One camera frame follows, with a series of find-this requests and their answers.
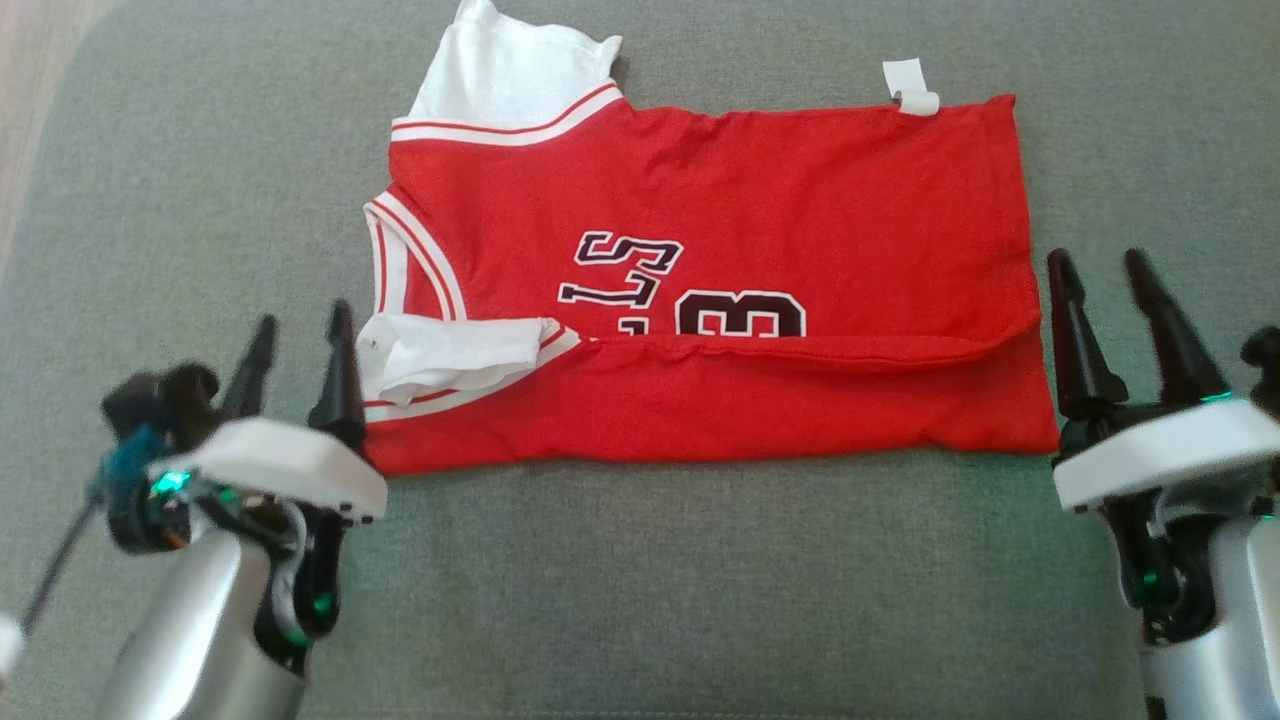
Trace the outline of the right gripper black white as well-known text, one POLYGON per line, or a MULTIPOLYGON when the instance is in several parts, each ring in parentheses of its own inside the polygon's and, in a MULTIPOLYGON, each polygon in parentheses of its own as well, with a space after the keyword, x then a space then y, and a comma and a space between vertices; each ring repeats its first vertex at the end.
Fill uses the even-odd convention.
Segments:
MULTIPOLYGON (((1277 419, 1233 396, 1217 363, 1170 295, 1146 251, 1124 255, 1132 297, 1146 316, 1160 373, 1158 401, 1187 406, 1120 430, 1053 466, 1059 502, 1106 523, 1126 603, 1140 611, 1151 644, 1204 634, 1219 610, 1210 537, 1233 519, 1277 510, 1277 419)), ((1070 252, 1047 256, 1059 411, 1070 421, 1129 400, 1085 311, 1070 252)))

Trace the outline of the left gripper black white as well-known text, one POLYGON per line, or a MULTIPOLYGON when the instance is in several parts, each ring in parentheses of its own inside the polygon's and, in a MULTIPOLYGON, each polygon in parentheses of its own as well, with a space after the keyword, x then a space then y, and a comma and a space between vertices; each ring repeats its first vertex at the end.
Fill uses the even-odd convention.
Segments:
POLYGON ((367 428, 349 304, 332 305, 308 428, 257 416, 276 332, 278 319, 264 314, 221 395, 227 423, 205 442, 179 451, 173 433, 150 424, 125 434, 104 464, 104 501, 110 537, 127 553, 182 550, 211 529, 259 546, 271 632, 305 647, 337 624, 340 543, 384 518, 388 484, 360 455, 367 428))

